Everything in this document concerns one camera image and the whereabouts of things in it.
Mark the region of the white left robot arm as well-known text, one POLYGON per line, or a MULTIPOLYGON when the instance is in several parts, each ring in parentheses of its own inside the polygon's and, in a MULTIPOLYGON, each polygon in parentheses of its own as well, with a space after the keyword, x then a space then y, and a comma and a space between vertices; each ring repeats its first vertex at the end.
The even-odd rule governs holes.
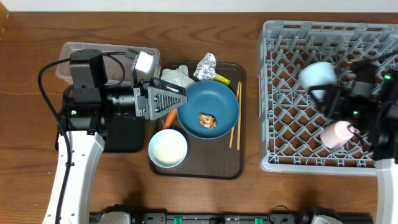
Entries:
POLYGON ((185 88, 147 73, 153 56, 149 52, 102 52, 78 50, 68 58, 43 67, 37 78, 39 90, 57 123, 58 162, 44 223, 89 223, 94 178, 106 145, 109 127, 116 118, 156 120, 187 103, 185 88), (131 84, 108 83, 104 58, 119 63, 118 56, 132 60, 131 84), (42 83, 45 71, 68 63, 73 83, 63 93, 62 109, 56 111, 42 83))

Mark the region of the pink cup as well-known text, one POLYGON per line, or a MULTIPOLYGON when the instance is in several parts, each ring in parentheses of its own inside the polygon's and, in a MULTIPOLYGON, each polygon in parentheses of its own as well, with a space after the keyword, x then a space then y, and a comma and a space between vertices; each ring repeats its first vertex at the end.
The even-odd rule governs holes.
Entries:
POLYGON ((355 128, 347 121, 337 121, 327 126, 320 135, 322 143, 328 148, 336 148, 347 143, 355 133, 355 128))

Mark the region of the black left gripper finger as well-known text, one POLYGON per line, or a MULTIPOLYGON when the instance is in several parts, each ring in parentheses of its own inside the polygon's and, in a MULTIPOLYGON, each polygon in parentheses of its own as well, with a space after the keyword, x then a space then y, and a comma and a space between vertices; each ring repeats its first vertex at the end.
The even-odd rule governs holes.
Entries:
POLYGON ((152 85, 155 88, 167 90, 167 91, 174 91, 178 94, 185 95, 185 88, 178 86, 176 84, 161 80, 156 77, 152 77, 150 79, 150 85, 152 85))
POLYGON ((174 91, 149 86, 147 93, 150 120, 157 120, 163 115, 187 103, 187 97, 185 95, 174 91))

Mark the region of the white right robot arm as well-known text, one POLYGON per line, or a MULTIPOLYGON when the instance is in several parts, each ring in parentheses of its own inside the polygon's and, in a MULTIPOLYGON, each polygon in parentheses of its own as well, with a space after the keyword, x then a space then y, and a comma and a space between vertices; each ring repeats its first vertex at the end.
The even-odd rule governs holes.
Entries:
POLYGON ((384 75, 378 95, 377 66, 372 60, 349 64, 353 86, 338 86, 334 66, 317 62, 299 74, 303 88, 314 100, 317 110, 334 123, 321 133, 322 143, 336 148, 358 137, 368 135, 373 152, 378 184, 376 223, 397 223, 397 70, 384 75))

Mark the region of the dark blue plate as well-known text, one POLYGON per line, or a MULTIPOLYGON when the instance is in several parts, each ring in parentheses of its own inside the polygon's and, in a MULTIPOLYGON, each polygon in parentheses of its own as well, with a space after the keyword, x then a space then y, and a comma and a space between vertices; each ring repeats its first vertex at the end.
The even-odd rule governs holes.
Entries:
POLYGON ((216 81, 200 81, 186 89, 186 97, 187 103, 177 109, 178 121, 186 132, 201 139, 216 139, 231 131, 236 95, 230 87, 216 81), (216 128, 201 126, 201 113, 214 116, 216 128))

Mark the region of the light blue cup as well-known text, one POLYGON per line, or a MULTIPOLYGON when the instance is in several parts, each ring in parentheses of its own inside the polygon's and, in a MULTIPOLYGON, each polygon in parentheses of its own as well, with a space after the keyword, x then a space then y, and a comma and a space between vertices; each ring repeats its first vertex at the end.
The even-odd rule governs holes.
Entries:
POLYGON ((301 86, 308 91, 312 86, 337 85, 334 66, 329 62, 317 62, 305 67, 298 75, 301 86))

